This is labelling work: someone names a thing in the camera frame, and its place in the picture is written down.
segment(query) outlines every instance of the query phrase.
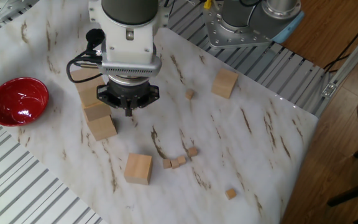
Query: red bowl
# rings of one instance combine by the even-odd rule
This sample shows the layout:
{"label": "red bowl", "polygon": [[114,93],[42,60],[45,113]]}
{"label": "red bowl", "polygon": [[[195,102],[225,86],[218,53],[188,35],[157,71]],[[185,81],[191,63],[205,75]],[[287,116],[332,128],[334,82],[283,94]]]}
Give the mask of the red bowl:
{"label": "red bowl", "polygon": [[22,126],[44,112],[49,99],[47,87],[35,78],[15,78],[0,86],[0,125]]}

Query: screw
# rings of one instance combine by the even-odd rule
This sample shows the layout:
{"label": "screw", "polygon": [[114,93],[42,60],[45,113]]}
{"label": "screw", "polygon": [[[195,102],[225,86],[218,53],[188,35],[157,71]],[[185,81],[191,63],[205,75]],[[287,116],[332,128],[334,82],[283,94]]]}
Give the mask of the screw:
{"label": "screw", "polygon": [[127,40],[133,40],[134,39],[134,33],[132,31],[127,32]]}

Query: wooden block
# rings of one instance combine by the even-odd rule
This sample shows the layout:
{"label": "wooden block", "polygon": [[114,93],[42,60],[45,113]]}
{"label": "wooden block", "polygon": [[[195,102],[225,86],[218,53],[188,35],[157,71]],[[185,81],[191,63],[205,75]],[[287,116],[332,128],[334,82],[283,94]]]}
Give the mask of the wooden block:
{"label": "wooden block", "polygon": [[180,167],[180,164],[178,162],[178,159],[171,159],[172,169],[176,169]]}
{"label": "wooden block", "polygon": [[228,190],[228,191],[226,191],[226,197],[227,197],[227,199],[232,199],[232,198],[234,198],[235,196],[236,196],[237,194],[236,194],[236,192],[234,191],[234,189],[230,189],[230,190]]}
{"label": "wooden block", "polygon": [[102,102],[95,103],[91,106],[82,105],[82,107],[87,122],[94,121],[111,114],[110,106]]}
{"label": "wooden block", "polygon": [[193,156],[197,156],[197,148],[196,147],[191,147],[191,148],[189,148],[189,156],[190,157],[193,157]]}
{"label": "wooden block", "polygon": [[151,156],[130,153],[125,167],[124,177],[128,183],[150,183],[152,176],[153,160]]}
{"label": "wooden block", "polygon": [[186,91],[186,98],[188,98],[189,100],[192,99],[193,95],[194,95],[194,90],[188,89]]}
{"label": "wooden block", "polygon": [[172,167],[171,160],[170,159],[164,159],[162,161],[162,165],[163,165],[164,169],[171,168]]}
{"label": "wooden block", "polygon": [[116,127],[109,116],[86,122],[95,140],[99,141],[117,134]]}
{"label": "wooden block", "polygon": [[[82,80],[85,78],[93,77],[97,74],[99,74],[98,69],[82,68],[80,70],[72,72],[71,76],[74,80]],[[104,85],[102,77],[95,78],[88,82],[75,84],[78,94],[80,95],[81,102],[84,104],[85,107],[99,102],[96,97],[96,90],[99,85]]]}
{"label": "wooden block", "polygon": [[186,163],[186,158],[184,156],[179,156],[177,160],[179,162],[179,165],[183,165]]}
{"label": "wooden block", "polygon": [[212,85],[212,93],[229,99],[238,76],[239,75],[237,73],[222,68],[216,75],[215,81]]}

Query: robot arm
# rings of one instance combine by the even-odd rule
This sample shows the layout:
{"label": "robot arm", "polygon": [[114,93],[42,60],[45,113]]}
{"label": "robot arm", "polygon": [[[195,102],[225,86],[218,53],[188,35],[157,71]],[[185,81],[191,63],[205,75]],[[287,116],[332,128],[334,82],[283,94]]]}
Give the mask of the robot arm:
{"label": "robot arm", "polygon": [[[96,38],[101,39],[96,41],[101,43],[101,56],[95,55],[93,49],[87,50],[93,54],[91,58],[98,58],[99,75],[109,77],[107,85],[98,87],[97,97],[113,108],[123,108],[126,116],[132,116],[133,109],[159,99],[158,87],[149,83],[149,78],[155,77],[162,66],[153,38],[158,28],[168,25],[170,9],[158,6],[158,0],[89,0],[88,9],[91,22],[99,23],[104,35]],[[74,62],[69,62],[67,72],[74,81],[70,63]]]}

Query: white marble surface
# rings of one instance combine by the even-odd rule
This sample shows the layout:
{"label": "white marble surface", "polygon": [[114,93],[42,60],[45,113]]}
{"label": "white marble surface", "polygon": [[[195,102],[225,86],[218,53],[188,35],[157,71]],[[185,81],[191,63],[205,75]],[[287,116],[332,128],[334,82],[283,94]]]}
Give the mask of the white marble surface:
{"label": "white marble surface", "polygon": [[[215,75],[229,67],[160,29],[163,67],[151,80],[160,99],[132,118],[113,110],[119,134],[96,142],[65,74],[95,26],[86,10],[85,0],[41,0],[0,29],[0,85],[35,77],[50,91],[39,120],[7,130],[108,223],[279,223],[317,118],[243,75],[230,100],[213,95]],[[198,156],[162,168],[163,157],[191,146]],[[153,156],[149,186],[125,181],[130,152]]]}

